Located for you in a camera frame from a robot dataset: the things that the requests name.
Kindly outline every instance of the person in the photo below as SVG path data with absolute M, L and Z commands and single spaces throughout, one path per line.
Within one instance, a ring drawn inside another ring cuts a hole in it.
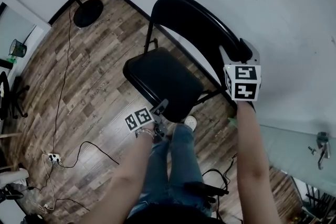
M 255 111 L 243 101 L 237 107 L 237 181 L 244 223 L 280 224 Z M 164 138 L 152 146 L 154 126 L 146 126 L 114 173 L 105 197 L 80 223 L 220 223 L 210 217 L 212 210 L 201 197 L 183 187 L 185 182 L 203 182 L 194 152 L 195 127 L 196 120 L 190 116 L 176 126 L 168 180 L 170 141 Z

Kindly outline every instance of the black wall trim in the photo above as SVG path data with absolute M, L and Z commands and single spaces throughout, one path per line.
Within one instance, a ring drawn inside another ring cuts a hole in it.
M 143 17 L 145 17 L 147 20 L 151 19 L 151 16 L 148 15 L 144 10 L 142 10 L 140 7 L 138 7 L 134 2 L 130 0 L 124 0 L 126 3 L 128 3 L 132 8 L 134 8 L 137 12 L 139 12 Z M 51 18 L 49 23 L 52 25 L 60 15 L 74 2 L 74 0 L 67 1 L 63 7 Z M 225 92 L 226 87 L 222 87 L 217 80 L 215 80 L 210 73 L 202 66 L 198 61 L 170 34 L 167 32 L 166 29 L 164 29 L 161 25 L 156 25 L 156 28 L 160 30 L 177 48 L 179 48 L 187 57 L 188 59 L 196 65 L 200 71 L 207 77 L 209 81 L 217 88 L 222 90 L 222 95 L 225 97 L 225 99 L 230 103 L 230 105 L 237 109 L 237 104 L 232 101 L 231 97 Z
M 4 10 L 5 10 L 6 7 L 7 7 L 7 5 L 5 3 L 1 3 L 0 4 L 0 17 L 1 17 L 1 15 L 4 12 Z

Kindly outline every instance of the white sneaker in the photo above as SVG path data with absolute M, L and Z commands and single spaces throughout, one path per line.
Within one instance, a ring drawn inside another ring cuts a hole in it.
M 197 126 L 197 119 L 194 116 L 189 115 L 188 117 L 185 118 L 184 124 L 194 131 Z

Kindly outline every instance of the blue jeans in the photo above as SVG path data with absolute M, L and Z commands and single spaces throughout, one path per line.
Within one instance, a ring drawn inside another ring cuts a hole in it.
M 166 137 L 160 143 L 153 145 L 142 193 L 129 217 L 150 204 L 192 206 L 205 215 L 211 216 L 211 209 L 204 199 L 189 193 L 183 187 L 185 182 L 203 182 L 194 151 L 193 131 L 184 124 L 178 124 L 174 130 L 171 143 L 172 170 L 169 180 L 168 149 L 169 140 Z

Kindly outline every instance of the leg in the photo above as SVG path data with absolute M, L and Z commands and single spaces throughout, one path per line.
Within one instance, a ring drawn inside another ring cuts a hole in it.
M 151 37 L 152 37 L 153 27 L 154 27 L 154 23 L 150 21 L 149 25 L 148 25 L 148 31 L 147 31 L 147 37 L 146 37 L 146 43 L 145 43 L 145 50 L 143 52 L 144 54 L 146 54 L 148 52 L 149 43 L 150 43 Z
M 194 150 L 194 134 L 190 127 L 178 124 L 172 139 L 171 191 L 178 204 L 192 206 L 206 216 L 211 216 L 211 207 L 200 196 L 191 194 L 184 188 L 186 182 L 203 182 Z
M 166 187 L 168 184 L 168 175 L 167 175 L 168 149 L 169 149 L 169 140 L 166 138 L 159 144 L 153 145 L 140 199 L 138 203 L 131 210 L 129 217 L 134 213 L 143 210 L 150 203 L 165 198 Z
M 169 141 L 164 139 L 158 144 L 153 145 L 152 153 L 149 158 L 145 182 L 142 192 L 150 193 L 160 191 L 168 184 L 167 175 L 167 154 Z
M 184 124 L 178 124 L 172 139 L 172 172 L 170 184 L 183 187 L 186 182 L 203 182 L 194 150 L 193 131 Z

